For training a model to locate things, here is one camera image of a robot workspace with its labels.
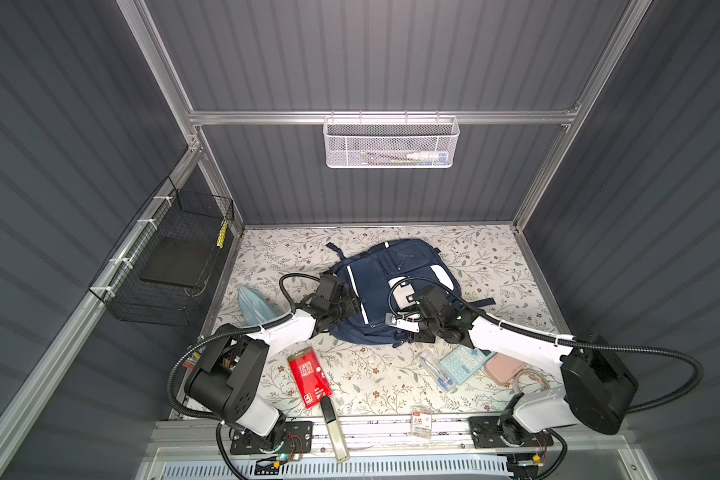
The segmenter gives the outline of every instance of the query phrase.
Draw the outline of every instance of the pink case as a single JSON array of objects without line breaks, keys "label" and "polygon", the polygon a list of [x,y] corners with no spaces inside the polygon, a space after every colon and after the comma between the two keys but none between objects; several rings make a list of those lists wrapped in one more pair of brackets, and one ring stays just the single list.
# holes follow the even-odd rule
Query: pink case
[{"label": "pink case", "polygon": [[497,353],[494,358],[485,363],[483,370],[491,380],[499,385],[504,385],[509,383],[512,377],[517,375],[517,373],[525,368],[526,365],[527,364],[525,362]]}]

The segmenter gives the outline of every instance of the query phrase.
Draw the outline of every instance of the calculator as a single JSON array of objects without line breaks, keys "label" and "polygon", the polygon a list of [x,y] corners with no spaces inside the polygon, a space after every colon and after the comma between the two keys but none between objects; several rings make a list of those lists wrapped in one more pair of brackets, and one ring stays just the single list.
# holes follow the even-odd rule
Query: calculator
[{"label": "calculator", "polygon": [[466,382],[477,370],[493,356],[495,352],[485,350],[471,349],[469,347],[459,345],[452,352],[447,354],[440,360],[440,364],[451,375],[451,378],[458,385]]}]

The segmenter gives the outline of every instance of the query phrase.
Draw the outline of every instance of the white mesh basket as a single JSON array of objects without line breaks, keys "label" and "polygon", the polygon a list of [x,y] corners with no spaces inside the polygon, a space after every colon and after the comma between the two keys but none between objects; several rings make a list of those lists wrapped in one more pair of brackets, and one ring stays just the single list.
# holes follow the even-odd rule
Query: white mesh basket
[{"label": "white mesh basket", "polygon": [[449,168],[456,117],[366,114],[326,117],[326,164],[330,168]]}]

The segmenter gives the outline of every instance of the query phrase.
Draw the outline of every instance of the wire basket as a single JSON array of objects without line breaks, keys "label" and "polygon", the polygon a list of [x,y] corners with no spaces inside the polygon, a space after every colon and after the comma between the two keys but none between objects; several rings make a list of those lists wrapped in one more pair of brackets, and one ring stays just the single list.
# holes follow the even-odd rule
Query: wire basket
[{"label": "wire basket", "polygon": [[459,136],[455,117],[326,117],[330,168],[449,168]]},{"label": "wire basket", "polygon": [[[173,190],[151,219],[138,220],[145,225],[127,253],[108,260],[117,263],[110,282],[106,286],[91,285],[90,291],[118,320],[201,325],[220,281],[223,259],[232,244],[232,212],[230,198]],[[202,269],[195,263],[200,274],[192,284],[179,286],[143,280],[145,268],[164,239],[207,246]]]}]

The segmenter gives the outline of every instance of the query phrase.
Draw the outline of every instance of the red label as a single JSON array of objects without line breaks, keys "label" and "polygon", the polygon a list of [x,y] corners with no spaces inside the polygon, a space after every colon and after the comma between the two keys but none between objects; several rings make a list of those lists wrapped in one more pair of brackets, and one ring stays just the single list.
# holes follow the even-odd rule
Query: red label
[{"label": "red label", "polygon": [[323,396],[333,395],[314,350],[309,349],[304,356],[290,360],[288,364],[307,408],[317,405]]}]

